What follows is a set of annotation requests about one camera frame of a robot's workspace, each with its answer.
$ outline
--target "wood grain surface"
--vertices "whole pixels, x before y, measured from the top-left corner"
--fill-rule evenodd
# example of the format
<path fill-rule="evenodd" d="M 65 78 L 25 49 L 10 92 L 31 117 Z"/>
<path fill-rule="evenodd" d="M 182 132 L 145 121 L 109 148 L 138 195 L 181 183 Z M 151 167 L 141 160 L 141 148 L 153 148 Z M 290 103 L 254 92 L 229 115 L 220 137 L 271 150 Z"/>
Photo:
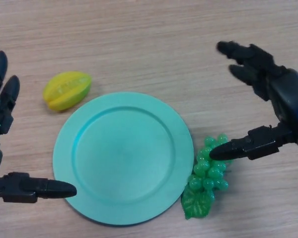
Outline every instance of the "wood grain surface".
<path fill-rule="evenodd" d="M 137 91 L 169 103 L 198 149 L 206 135 L 245 136 L 276 125 L 270 103 L 228 72 L 220 40 L 257 44 L 298 71 L 298 0 L 0 0 L 0 50 L 21 81 L 14 123 L 0 137 L 0 176 L 53 178 L 52 151 L 67 118 L 106 93 Z M 55 74 L 81 70 L 92 89 L 75 108 L 50 112 L 42 99 Z M 298 238 L 298 148 L 232 165 L 230 188 L 210 215 L 186 221 L 177 202 L 158 218 L 110 228 L 64 200 L 33 205 L 0 199 L 0 238 Z"/>

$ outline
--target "green grape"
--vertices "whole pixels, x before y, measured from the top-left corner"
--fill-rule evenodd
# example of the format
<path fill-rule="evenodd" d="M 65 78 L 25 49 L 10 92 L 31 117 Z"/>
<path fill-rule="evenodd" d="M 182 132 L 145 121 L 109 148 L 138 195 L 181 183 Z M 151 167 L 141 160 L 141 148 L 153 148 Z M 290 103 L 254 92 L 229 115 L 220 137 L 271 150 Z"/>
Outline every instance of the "green grape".
<path fill-rule="evenodd" d="M 198 164 L 196 164 L 194 167 L 193 167 L 193 171 L 194 173 L 201 177 L 201 178 L 204 178 L 205 177 L 205 170 L 204 168 L 201 166 L 205 161 L 202 161 L 202 162 L 199 162 Z"/>
<path fill-rule="evenodd" d="M 221 171 L 218 168 L 211 167 L 208 171 L 208 176 L 212 179 L 220 179 Z"/>
<path fill-rule="evenodd" d="M 206 194 L 210 197 L 212 202 L 215 201 L 215 195 L 214 195 L 214 192 L 212 190 L 207 190 Z"/>
<path fill-rule="evenodd" d="M 222 133 L 222 134 L 220 134 L 219 136 L 218 136 L 218 142 L 219 142 L 219 144 L 224 144 L 224 143 L 227 143 L 228 142 L 228 137 L 227 137 L 227 135 L 225 135 L 224 133 Z"/>
<path fill-rule="evenodd" d="M 214 149 L 214 148 L 218 147 L 219 145 L 220 144 L 217 141 L 215 141 L 212 145 L 210 145 L 210 147 L 211 147 L 211 149 Z"/>
<path fill-rule="evenodd" d="M 204 139 L 204 144 L 205 144 L 205 146 L 208 146 L 208 147 L 210 147 L 214 142 L 216 142 L 216 140 L 210 136 L 207 136 Z"/>
<path fill-rule="evenodd" d="M 191 180 L 193 180 L 193 179 L 198 179 L 199 177 L 198 176 L 196 176 L 196 175 L 190 175 L 189 177 L 188 177 L 188 182 L 190 182 Z"/>
<path fill-rule="evenodd" d="M 206 189 L 206 190 L 211 190 L 213 187 L 214 187 L 214 182 L 212 179 L 210 178 L 206 178 L 204 181 L 203 181 L 203 187 Z"/>
<path fill-rule="evenodd" d="M 204 158 L 209 158 L 210 156 L 210 152 L 211 152 L 211 148 L 210 147 L 204 147 L 202 150 L 201 150 L 201 153 L 203 155 Z"/>
<path fill-rule="evenodd" d="M 200 161 L 207 161 L 208 159 L 206 159 L 203 155 L 202 155 L 202 153 L 200 152 L 198 155 L 197 155 L 197 157 L 196 157 L 196 161 L 197 162 L 200 162 Z"/>
<path fill-rule="evenodd" d="M 226 165 L 225 163 L 221 161 L 213 161 L 212 162 L 212 167 L 218 168 L 220 171 L 224 172 L 226 170 Z"/>
<path fill-rule="evenodd" d="M 214 180 L 214 185 L 219 190 L 227 190 L 227 188 L 228 188 L 228 182 L 225 181 L 224 179 L 216 179 L 216 180 Z"/>
<path fill-rule="evenodd" d="M 193 178 L 189 181 L 189 186 L 192 190 L 196 191 L 202 188 L 201 179 Z"/>
<path fill-rule="evenodd" d="M 207 171 L 210 168 L 210 163 L 208 161 L 201 161 L 198 165 L 203 171 Z"/>

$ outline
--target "robotic hand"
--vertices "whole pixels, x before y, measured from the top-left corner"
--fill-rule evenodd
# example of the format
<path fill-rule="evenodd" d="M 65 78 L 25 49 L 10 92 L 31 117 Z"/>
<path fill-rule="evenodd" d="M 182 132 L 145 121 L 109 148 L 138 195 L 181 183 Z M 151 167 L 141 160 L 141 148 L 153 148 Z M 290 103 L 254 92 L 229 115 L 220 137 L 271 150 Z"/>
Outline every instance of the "robotic hand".
<path fill-rule="evenodd" d="M 248 157 L 250 160 L 279 152 L 287 143 L 298 145 L 298 72 L 277 66 L 273 56 L 256 45 L 240 46 L 219 42 L 217 50 L 239 65 L 230 65 L 234 77 L 252 86 L 264 101 L 271 101 L 279 123 L 250 130 L 241 139 L 233 139 L 210 152 L 214 160 Z"/>
<path fill-rule="evenodd" d="M 7 57 L 0 51 L 0 89 L 7 70 Z M 7 134 L 13 122 L 11 112 L 18 97 L 20 82 L 12 76 L 0 93 L 0 135 Z M 0 197 L 4 202 L 36 203 L 41 198 L 65 198 L 76 195 L 76 188 L 66 182 L 31 178 L 28 173 L 9 173 L 0 178 Z"/>

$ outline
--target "grape bunch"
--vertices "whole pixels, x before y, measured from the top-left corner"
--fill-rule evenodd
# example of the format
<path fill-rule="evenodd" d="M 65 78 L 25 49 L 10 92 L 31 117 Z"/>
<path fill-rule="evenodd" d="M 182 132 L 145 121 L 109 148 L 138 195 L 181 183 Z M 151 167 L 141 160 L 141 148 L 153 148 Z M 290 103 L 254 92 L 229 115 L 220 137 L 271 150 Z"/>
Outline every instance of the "grape bunch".
<path fill-rule="evenodd" d="M 215 201 L 214 190 L 227 190 L 224 173 L 231 161 L 215 161 L 210 158 L 211 150 L 227 141 L 225 134 L 220 134 L 217 140 L 210 136 L 205 138 L 205 147 L 196 156 L 193 172 L 181 200 L 187 219 L 207 216 Z"/>

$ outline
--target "green leaf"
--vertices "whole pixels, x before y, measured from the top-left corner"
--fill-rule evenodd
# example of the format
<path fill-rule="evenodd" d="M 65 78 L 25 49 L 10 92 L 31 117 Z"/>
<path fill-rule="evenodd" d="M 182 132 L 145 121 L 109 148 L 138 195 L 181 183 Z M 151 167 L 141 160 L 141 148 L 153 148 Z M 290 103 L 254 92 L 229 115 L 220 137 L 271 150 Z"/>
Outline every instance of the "green leaf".
<path fill-rule="evenodd" d="M 205 191 L 194 192 L 186 186 L 181 198 L 181 204 L 186 219 L 202 218 L 209 214 L 212 201 Z"/>

